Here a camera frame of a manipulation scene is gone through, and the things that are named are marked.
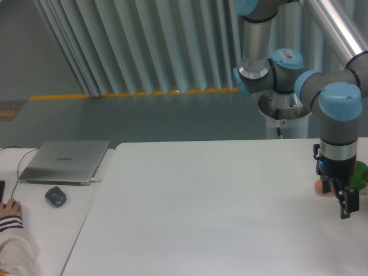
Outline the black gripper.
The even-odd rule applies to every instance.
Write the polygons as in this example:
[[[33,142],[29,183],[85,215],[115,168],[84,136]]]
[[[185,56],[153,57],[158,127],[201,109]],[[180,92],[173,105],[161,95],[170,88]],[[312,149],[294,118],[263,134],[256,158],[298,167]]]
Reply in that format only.
[[[340,218],[350,218],[359,210],[359,190],[345,185],[355,172],[357,144],[316,143],[313,145],[313,158],[316,161],[316,174],[334,178],[332,186],[340,205]],[[321,180],[322,194],[332,191],[329,179]]]

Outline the cream striped sleeve forearm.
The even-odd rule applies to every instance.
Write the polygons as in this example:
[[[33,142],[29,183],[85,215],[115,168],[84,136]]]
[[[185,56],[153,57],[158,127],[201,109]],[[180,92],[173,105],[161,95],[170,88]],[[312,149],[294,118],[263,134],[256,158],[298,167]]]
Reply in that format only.
[[[1,275],[36,275],[36,259],[36,245],[22,218],[1,218]]]

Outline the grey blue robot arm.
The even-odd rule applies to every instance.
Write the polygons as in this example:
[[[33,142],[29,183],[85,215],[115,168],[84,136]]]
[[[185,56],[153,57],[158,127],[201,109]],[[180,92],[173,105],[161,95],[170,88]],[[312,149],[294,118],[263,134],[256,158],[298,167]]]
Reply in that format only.
[[[283,48],[267,57],[271,20],[283,1],[236,1],[244,24],[242,58],[234,68],[243,94],[272,91],[295,99],[320,122],[313,147],[323,192],[334,192],[340,216],[359,210],[359,190],[350,178],[356,170],[359,118],[367,96],[367,40],[338,1],[301,1],[329,41],[344,69],[325,75],[303,71],[298,51]]]

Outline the person's hand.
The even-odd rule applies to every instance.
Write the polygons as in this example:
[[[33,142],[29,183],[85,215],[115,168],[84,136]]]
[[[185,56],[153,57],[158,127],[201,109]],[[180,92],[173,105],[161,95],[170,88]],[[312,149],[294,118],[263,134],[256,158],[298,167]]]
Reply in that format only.
[[[22,206],[14,198],[1,203],[1,223],[17,222],[22,224]]]

